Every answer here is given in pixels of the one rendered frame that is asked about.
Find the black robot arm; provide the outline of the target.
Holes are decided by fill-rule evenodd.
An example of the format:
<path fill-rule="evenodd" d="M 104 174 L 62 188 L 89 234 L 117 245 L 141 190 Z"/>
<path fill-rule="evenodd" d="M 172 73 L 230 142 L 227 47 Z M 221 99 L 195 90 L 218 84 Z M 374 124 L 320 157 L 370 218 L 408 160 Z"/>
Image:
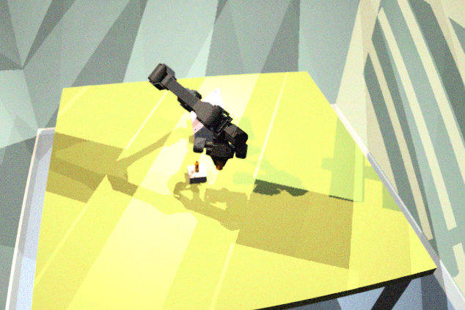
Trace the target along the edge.
<path fill-rule="evenodd" d="M 212 105 L 209 102 L 201 101 L 202 95 L 196 89 L 189 89 L 182 86 L 175 78 L 175 71 L 166 64 L 159 64 L 148 76 L 149 82 L 159 91 L 166 90 L 177 95 L 179 105 L 187 112 L 192 111 L 208 130 L 218 137 L 224 137 L 227 142 L 223 144 L 213 143 L 210 152 L 211 159 L 225 162 L 231 159 L 233 151 L 230 143 L 241 148 L 248 140 L 248 134 L 237 125 L 231 123 L 233 118 L 220 105 Z M 225 115 L 224 115 L 224 114 Z M 211 130 L 210 128 L 213 128 Z"/>

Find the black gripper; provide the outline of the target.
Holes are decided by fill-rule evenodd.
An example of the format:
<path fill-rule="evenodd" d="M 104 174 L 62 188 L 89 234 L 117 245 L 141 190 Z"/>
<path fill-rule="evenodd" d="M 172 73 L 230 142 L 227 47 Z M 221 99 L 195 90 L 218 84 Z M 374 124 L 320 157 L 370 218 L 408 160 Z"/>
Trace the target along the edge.
<path fill-rule="evenodd" d="M 210 156 L 211 158 L 210 152 L 213 148 L 213 143 L 223 144 L 224 142 L 227 142 L 227 140 L 224 137 L 218 137 L 214 133 L 213 133 L 213 143 L 206 143 L 206 141 L 207 139 L 196 137 L 194 140 L 194 144 L 193 144 L 193 153 L 202 154 L 205 148 L 205 155 Z M 241 148 L 236 148 L 232 144 L 230 144 L 230 149 L 232 150 L 231 159 L 234 158 L 234 154 L 236 158 L 246 159 L 246 154 L 248 150 L 247 144 L 243 145 Z M 223 167 L 226 165 L 228 160 L 229 159 L 225 160 L 225 162 L 223 163 Z"/>

